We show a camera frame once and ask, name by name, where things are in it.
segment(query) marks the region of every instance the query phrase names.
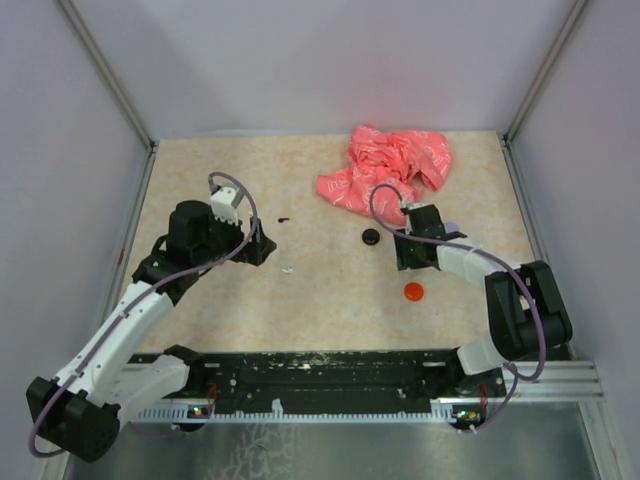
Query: enclosure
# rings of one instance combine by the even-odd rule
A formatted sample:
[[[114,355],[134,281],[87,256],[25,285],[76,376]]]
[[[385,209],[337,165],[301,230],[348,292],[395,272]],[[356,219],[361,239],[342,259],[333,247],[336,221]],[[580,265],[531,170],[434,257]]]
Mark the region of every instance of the enclosure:
[[[640,474],[640,5],[3,7],[7,478]],[[176,204],[207,201],[214,170],[246,184],[278,248],[258,269],[214,269],[141,354],[175,343],[205,353],[452,349],[486,332],[481,291],[435,269],[398,273],[390,235],[364,245],[375,221],[314,192],[319,175],[347,165],[358,125],[444,133],[451,170],[437,192],[423,186],[422,201],[491,252],[551,265],[573,323],[572,360],[550,358],[542,381],[520,385],[477,436],[437,422],[215,424],[168,440],[126,427],[97,463],[31,458],[29,382],[82,348]],[[402,295],[410,281],[425,287],[420,302]]]

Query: marble-patterned surface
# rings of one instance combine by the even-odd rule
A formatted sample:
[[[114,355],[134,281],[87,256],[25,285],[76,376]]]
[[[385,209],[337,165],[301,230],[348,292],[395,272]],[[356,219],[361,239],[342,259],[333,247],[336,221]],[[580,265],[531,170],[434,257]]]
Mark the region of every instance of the marble-patterned surface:
[[[530,261],[529,245],[495,132],[446,134],[453,167],[437,193],[445,221],[505,258]],[[482,293],[452,275],[396,270],[393,239],[360,235],[371,219],[314,193],[318,174],[346,165],[347,135],[196,138],[160,144],[127,275],[166,233],[186,199],[207,201],[207,174],[235,175],[254,195],[278,249],[261,267],[229,262],[203,277],[141,345],[198,351],[450,348],[487,330]],[[243,214],[247,219],[248,205]],[[278,217],[290,217],[278,223]],[[292,268],[292,273],[282,269]],[[425,296],[403,295],[410,281]]]

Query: black bottle cap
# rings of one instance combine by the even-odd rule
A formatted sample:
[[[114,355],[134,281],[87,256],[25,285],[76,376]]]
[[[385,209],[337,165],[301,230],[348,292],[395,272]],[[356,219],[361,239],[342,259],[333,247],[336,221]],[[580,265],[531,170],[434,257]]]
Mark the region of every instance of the black bottle cap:
[[[375,245],[380,241],[380,232],[375,228],[367,228],[362,232],[362,241],[367,245]]]

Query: crumpled pink fabric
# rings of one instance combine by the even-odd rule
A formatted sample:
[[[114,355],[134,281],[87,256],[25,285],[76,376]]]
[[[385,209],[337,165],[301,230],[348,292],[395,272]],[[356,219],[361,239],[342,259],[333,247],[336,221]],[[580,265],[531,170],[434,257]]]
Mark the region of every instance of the crumpled pink fabric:
[[[396,187],[407,203],[422,197],[422,188],[410,183],[420,174],[422,182],[434,192],[447,178],[451,168],[451,147],[438,132],[404,130],[382,133],[365,125],[358,126],[347,147],[351,165],[330,175],[320,175],[316,193],[333,205],[371,216],[369,197],[376,185]],[[398,199],[388,188],[375,195],[376,212],[387,222],[404,225]]]

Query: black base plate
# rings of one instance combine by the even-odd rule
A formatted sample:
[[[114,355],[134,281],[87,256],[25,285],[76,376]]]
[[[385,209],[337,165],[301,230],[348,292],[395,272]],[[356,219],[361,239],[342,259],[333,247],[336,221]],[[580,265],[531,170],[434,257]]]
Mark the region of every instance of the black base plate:
[[[196,396],[217,391],[216,413],[271,413],[279,399],[288,414],[429,413],[439,396],[505,395],[500,369],[465,380],[465,390],[447,385],[451,350],[207,353],[205,381]],[[152,363],[158,354],[134,355],[130,363]]]

